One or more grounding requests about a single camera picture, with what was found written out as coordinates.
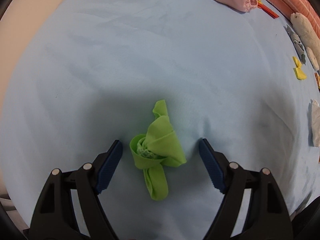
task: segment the green fabric loop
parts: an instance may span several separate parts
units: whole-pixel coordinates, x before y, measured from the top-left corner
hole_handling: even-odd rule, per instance
[[[131,140],[130,149],[134,164],[143,170],[151,198],[163,200],[168,195],[168,184],[162,166],[178,167],[187,160],[170,124],[165,100],[156,102],[152,112],[156,119],[146,134],[139,134]]]

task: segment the blue gripper pad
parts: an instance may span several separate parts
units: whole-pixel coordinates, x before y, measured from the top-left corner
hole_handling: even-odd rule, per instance
[[[221,193],[225,193],[227,187],[224,181],[223,170],[221,169],[219,163],[213,156],[211,150],[208,148],[204,140],[201,140],[199,142],[199,154],[202,158],[204,166],[209,173],[214,187],[220,190]]]
[[[110,152],[108,158],[105,160],[103,165],[97,174],[97,185],[95,190],[98,194],[102,192],[102,190],[106,189],[109,185],[109,182],[113,176],[113,173],[118,166],[118,163],[122,157],[122,143],[120,141],[117,142],[113,150]]]

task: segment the stuffed animal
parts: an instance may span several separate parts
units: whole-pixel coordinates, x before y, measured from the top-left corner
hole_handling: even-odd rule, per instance
[[[303,45],[306,47],[307,55],[315,71],[319,70],[320,65],[320,39],[308,20],[301,13],[293,13],[290,17],[292,26],[299,35]]]

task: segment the light blue fabric surface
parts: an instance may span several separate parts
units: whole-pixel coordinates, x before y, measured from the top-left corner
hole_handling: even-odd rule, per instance
[[[3,106],[1,168],[23,219],[51,169],[78,169],[115,139],[124,154],[100,200],[120,239],[204,237],[223,195],[199,138],[245,169],[270,168],[290,213],[310,190],[320,195],[310,127],[320,96],[308,59],[308,78],[295,77],[286,24],[214,0],[65,0],[25,50]],[[169,196],[155,202],[129,142],[161,99],[188,162],[165,168]],[[234,233],[244,219],[242,210]]]

